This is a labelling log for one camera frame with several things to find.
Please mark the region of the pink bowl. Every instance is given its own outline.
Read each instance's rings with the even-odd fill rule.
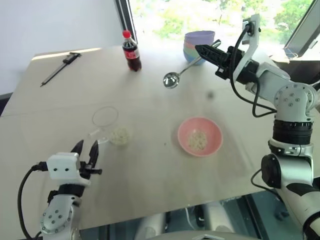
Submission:
[[[195,131],[205,134],[207,145],[203,150],[196,151],[188,144],[188,139]],[[189,154],[206,157],[215,153],[222,145],[223,136],[218,125],[205,117],[192,117],[181,123],[178,129],[178,140],[181,147]]]
[[[184,48],[189,48],[189,49],[196,49],[195,45],[193,45],[191,43],[188,43],[186,41],[184,42],[183,47]]]

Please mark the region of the metal spoon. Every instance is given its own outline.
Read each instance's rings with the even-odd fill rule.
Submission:
[[[221,44],[221,41],[218,39],[214,43],[212,43],[211,47],[217,48]],[[178,86],[180,81],[180,76],[183,74],[188,68],[197,63],[201,59],[198,56],[192,62],[190,62],[180,73],[177,72],[169,72],[163,77],[163,84],[167,89],[173,89]]]

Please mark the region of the red bottle cap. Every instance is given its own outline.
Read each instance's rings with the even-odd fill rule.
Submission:
[[[128,38],[131,37],[131,32],[130,32],[129,30],[124,30],[124,31],[122,32],[122,35],[123,35],[126,39],[128,39]]]

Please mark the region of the beige tabletop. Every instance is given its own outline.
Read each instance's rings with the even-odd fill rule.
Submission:
[[[229,82],[215,76],[217,67],[194,66],[178,87],[166,89],[162,78],[186,62],[180,50],[140,48],[142,71],[128,70],[121,47],[84,52],[40,88],[63,55],[32,60],[23,80],[0,117],[0,232],[3,239],[21,239],[17,213],[19,184],[29,168],[57,152],[69,152],[81,139],[81,160],[91,144],[117,127],[131,134],[126,147],[106,144],[82,197],[80,227],[90,228],[259,191],[250,177],[268,154],[273,116],[256,119],[251,106],[239,100]],[[236,84],[239,92],[253,95]],[[93,115],[107,107],[107,127]],[[114,121],[114,111],[118,117]],[[320,118],[314,112],[312,141],[320,144]],[[186,118],[204,116],[223,134],[217,153],[198,158],[185,153],[177,128]],[[320,175],[320,151],[314,150],[315,175]],[[262,184],[260,177],[256,182]],[[22,194],[26,227],[34,235],[56,183],[47,172],[34,172]]]

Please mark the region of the black cable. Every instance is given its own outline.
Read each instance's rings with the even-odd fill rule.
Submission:
[[[30,176],[30,174],[35,171],[34,168],[32,167],[23,177],[21,183],[20,183],[20,187],[18,190],[18,215],[19,215],[19,222],[20,222],[20,226],[21,226],[21,230],[23,232],[23,234],[25,235],[27,240],[34,240],[30,234],[28,233],[26,226],[25,226],[25,221],[24,221],[24,216],[22,213],[22,204],[21,204],[21,199],[22,199],[22,190],[24,188],[24,185],[28,179],[28,177]]]
[[[239,46],[240,46],[240,43],[241,43],[242,39],[244,38],[244,36],[246,35],[246,33],[248,32],[249,29],[250,29],[250,26],[249,26],[249,25],[246,25],[245,28],[244,28],[244,30],[242,31],[241,35],[239,36],[238,40],[236,41],[236,44],[235,44],[235,46],[234,46],[234,48],[233,48],[233,51],[232,51],[232,54],[231,54],[231,62],[230,62],[230,68],[229,68],[229,78],[230,78],[230,82],[231,82],[231,87],[232,87],[233,92],[235,93],[235,95],[236,95],[238,98],[240,98],[241,100],[243,100],[243,101],[245,101],[245,102],[247,102],[247,103],[249,103],[249,104],[254,105],[254,109],[256,108],[256,106],[259,106],[259,107],[261,107],[261,108],[270,110],[270,112],[264,113],[265,115],[273,114],[273,113],[276,113],[276,112],[277,112],[275,109],[257,103],[258,97],[259,97],[259,95],[258,95],[257,93],[255,94],[255,98],[257,98],[257,99],[256,99],[256,103],[254,103],[253,101],[248,100],[248,99],[244,98],[243,96],[241,96],[241,95],[238,93],[238,91],[237,91],[237,89],[236,89],[236,86],[235,86],[235,83],[234,83],[233,73],[234,73],[235,65],[236,65],[236,53],[237,53],[237,51],[238,51],[238,48],[239,48]]]
[[[260,114],[260,115],[257,115],[257,114],[256,114],[256,107],[257,107],[257,104],[258,104],[258,98],[259,98],[259,93],[260,93],[261,85],[260,85],[260,82],[259,82],[258,80],[255,81],[255,84],[256,84],[256,92],[255,92],[255,96],[254,96],[254,100],[253,100],[253,105],[252,105],[252,115],[253,115],[255,118],[261,118],[261,117],[264,117],[264,116],[266,116],[266,115],[276,113],[277,111],[272,110],[272,111],[268,111],[268,112],[265,112],[265,113]]]
[[[38,240],[38,238],[39,238],[39,236],[40,236],[41,233],[42,233],[41,231],[38,232],[38,233],[35,235],[34,240]]]
[[[262,171],[262,170],[259,169],[258,171],[256,171],[256,172],[252,175],[252,177],[251,177],[251,179],[250,179],[251,184],[252,184],[253,186],[256,186],[257,188],[264,189],[264,190],[266,190],[267,192],[275,195],[275,196],[282,202],[282,199],[281,199],[281,197],[280,197],[280,195],[279,195],[278,193],[272,191],[271,189],[269,189],[269,188],[267,188],[267,187],[265,187],[265,186],[261,186],[261,185],[258,185],[258,184],[256,184],[256,183],[254,183],[255,177],[256,177],[256,176],[258,175],[258,173],[260,173],[261,171]]]
[[[28,177],[30,176],[30,174],[34,171],[48,171],[48,166],[47,163],[45,161],[41,161],[36,165],[33,165],[30,170],[25,174],[25,176],[23,177],[20,186],[19,186],[19,190],[18,190],[18,196],[17,196],[17,205],[18,205],[18,216],[19,216],[19,222],[20,222],[20,226],[21,226],[21,230],[24,234],[24,236],[26,237],[27,240],[34,240],[30,234],[28,233],[27,229],[26,229],[26,225],[25,225],[25,221],[24,221],[24,215],[22,213],[22,191],[24,189],[25,183],[28,179]],[[38,232],[37,235],[35,236],[35,239],[37,240],[37,238],[39,237],[39,235],[41,234],[41,232]]]

